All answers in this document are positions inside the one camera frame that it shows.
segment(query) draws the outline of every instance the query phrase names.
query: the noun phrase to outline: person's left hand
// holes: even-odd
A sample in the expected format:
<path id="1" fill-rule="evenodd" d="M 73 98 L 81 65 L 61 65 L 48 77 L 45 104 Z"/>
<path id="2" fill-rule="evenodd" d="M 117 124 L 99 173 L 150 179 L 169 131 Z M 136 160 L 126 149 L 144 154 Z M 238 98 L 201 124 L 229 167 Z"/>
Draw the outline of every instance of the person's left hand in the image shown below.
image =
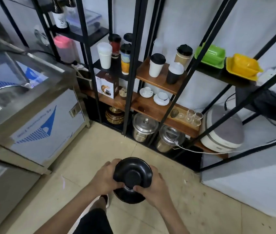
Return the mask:
<path id="1" fill-rule="evenodd" d="M 116 182 L 113 179 L 115 166 L 119 161 L 121 159 L 116 158 L 112 162 L 106 162 L 89 182 L 89 185 L 95 190 L 97 195 L 106 195 L 115 189 L 125 186 L 123 182 Z"/>

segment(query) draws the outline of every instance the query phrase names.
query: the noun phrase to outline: hand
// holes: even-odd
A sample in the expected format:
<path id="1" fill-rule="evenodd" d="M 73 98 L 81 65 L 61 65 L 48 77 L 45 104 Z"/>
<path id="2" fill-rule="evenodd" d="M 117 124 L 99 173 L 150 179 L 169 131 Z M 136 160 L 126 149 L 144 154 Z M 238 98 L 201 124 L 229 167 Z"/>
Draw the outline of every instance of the hand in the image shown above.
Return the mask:
<path id="1" fill-rule="evenodd" d="M 115 166 L 121 159 L 113 159 L 112 162 L 106 162 L 89 182 L 89 186 L 95 191 L 97 196 L 106 195 L 115 189 L 125 186 L 123 182 L 116 182 L 113 179 Z"/>
<path id="2" fill-rule="evenodd" d="M 173 204 L 172 199 L 169 195 L 169 190 L 166 185 L 162 174 L 159 173 L 158 169 L 150 165 L 152 169 L 152 183 L 148 188 L 143 188 L 141 186 L 134 186 L 134 191 L 142 194 L 145 199 L 153 207 L 161 210 Z"/>

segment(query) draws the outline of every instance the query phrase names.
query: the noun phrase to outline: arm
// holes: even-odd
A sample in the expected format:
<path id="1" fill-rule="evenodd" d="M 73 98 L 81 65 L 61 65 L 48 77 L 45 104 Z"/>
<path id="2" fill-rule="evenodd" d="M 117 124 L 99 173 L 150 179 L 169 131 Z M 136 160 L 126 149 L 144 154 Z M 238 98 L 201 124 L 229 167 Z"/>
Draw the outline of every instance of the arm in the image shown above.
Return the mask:
<path id="1" fill-rule="evenodd" d="M 159 211 L 169 234 L 189 234 L 189 231 L 174 207 L 168 187 L 161 173 L 158 172 L 156 167 L 152 165 L 150 167 L 153 173 L 151 186 L 148 188 L 134 186 L 134 190 L 142 194 L 149 204 Z"/>
<path id="2" fill-rule="evenodd" d="M 112 162 L 106 162 L 90 183 L 34 234 L 67 234 L 96 197 L 124 187 L 124 183 L 113 180 L 115 166 L 119 161 L 120 159 L 114 159 Z"/>

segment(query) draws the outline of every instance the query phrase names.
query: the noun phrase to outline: black shorts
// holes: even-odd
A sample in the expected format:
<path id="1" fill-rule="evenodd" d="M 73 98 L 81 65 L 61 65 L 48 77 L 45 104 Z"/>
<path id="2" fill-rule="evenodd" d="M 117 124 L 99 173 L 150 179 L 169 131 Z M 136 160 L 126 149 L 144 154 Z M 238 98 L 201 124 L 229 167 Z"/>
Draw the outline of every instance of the black shorts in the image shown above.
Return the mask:
<path id="1" fill-rule="evenodd" d="M 81 218 L 73 234 L 113 234 L 103 209 L 96 208 Z"/>

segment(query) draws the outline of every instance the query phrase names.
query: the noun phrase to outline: cup and saucer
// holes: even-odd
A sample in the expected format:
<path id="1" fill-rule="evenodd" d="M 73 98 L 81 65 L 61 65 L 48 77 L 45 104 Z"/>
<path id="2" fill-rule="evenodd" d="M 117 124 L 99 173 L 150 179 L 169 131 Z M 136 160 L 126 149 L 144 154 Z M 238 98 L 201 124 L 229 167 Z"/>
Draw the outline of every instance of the cup and saucer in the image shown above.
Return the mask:
<path id="1" fill-rule="evenodd" d="M 153 91 L 148 86 L 140 89 L 139 93 L 144 98 L 151 98 L 153 96 Z"/>
<path id="2" fill-rule="evenodd" d="M 158 94 L 155 94 L 153 100 L 156 104 L 160 106 L 166 106 L 167 104 L 169 104 L 168 95 L 164 92 L 159 92 Z"/>

